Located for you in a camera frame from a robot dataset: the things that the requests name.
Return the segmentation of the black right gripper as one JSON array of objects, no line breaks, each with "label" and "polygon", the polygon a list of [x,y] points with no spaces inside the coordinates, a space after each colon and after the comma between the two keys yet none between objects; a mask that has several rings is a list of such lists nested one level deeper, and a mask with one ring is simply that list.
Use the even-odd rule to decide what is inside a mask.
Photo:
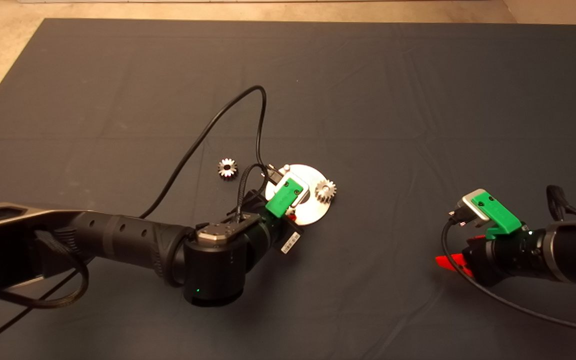
[{"label": "black right gripper", "polygon": [[517,230],[496,239],[474,235],[462,254],[439,255],[435,263],[448,271],[461,269],[484,287],[493,287],[511,277],[547,279],[543,252],[544,228]]}]

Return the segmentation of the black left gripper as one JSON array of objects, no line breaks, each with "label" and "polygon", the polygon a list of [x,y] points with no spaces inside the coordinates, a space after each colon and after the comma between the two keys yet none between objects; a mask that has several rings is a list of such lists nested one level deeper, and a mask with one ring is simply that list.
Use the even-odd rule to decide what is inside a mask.
[{"label": "black left gripper", "polygon": [[246,214],[258,215],[259,220],[246,229],[246,259],[259,261],[270,250],[281,250],[288,242],[299,239],[302,226],[295,223],[297,215],[290,213],[277,218],[262,200],[246,202]]}]

